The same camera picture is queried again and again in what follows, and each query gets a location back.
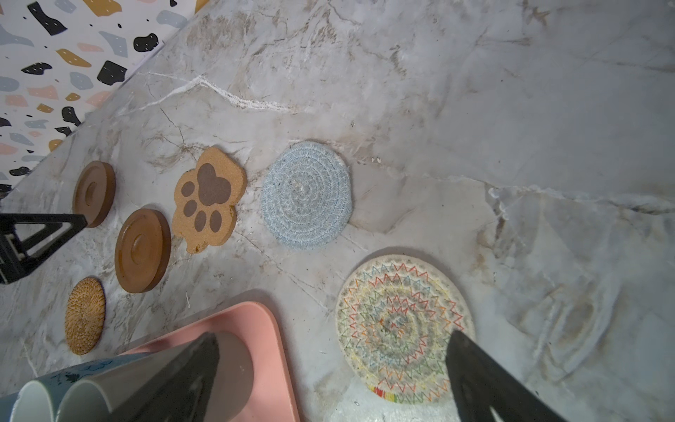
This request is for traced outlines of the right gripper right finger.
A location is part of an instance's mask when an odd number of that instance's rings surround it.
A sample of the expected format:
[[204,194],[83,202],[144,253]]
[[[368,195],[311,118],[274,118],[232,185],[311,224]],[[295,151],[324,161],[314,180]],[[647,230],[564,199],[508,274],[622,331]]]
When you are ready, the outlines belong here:
[[563,419],[461,331],[450,337],[446,368],[462,421]]

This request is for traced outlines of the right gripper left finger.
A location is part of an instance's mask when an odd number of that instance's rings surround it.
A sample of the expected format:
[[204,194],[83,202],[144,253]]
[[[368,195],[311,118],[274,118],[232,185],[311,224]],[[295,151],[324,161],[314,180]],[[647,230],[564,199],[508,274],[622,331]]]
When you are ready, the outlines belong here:
[[216,379],[216,335],[148,355],[107,373],[117,391],[109,421],[202,421]]

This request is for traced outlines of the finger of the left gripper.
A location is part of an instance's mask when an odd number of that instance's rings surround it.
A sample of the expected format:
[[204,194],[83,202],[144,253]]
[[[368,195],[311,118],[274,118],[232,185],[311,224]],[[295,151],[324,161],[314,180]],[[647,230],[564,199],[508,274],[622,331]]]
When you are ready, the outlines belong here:
[[87,226],[84,215],[1,214],[1,283],[33,273]]

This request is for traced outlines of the brown wooden coaster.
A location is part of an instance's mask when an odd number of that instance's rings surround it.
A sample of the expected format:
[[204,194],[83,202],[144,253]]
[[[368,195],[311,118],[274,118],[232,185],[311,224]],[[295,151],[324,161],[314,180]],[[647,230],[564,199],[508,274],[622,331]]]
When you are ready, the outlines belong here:
[[130,294],[149,292],[163,279],[170,256],[171,231],[163,214],[138,209],[123,223],[117,238],[117,280]]
[[92,161],[80,173],[73,194],[72,211],[85,217],[88,228],[95,228],[107,218],[115,191],[116,177],[112,165]]

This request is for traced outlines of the cork paw coaster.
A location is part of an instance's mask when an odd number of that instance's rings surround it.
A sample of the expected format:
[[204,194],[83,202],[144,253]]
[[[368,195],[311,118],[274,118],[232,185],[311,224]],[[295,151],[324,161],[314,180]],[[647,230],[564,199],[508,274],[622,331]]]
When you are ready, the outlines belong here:
[[246,187],[244,168],[217,146],[207,148],[195,168],[181,176],[174,192],[172,232],[186,241],[188,253],[227,242]]

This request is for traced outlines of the light blue woven coaster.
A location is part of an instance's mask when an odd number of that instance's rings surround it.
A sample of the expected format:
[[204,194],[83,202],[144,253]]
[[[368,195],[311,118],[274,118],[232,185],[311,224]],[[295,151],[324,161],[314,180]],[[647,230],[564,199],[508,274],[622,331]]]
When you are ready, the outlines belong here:
[[290,146],[269,167],[261,209],[265,226],[284,246],[310,250],[329,244],[353,212],[346,163],[320,142]]

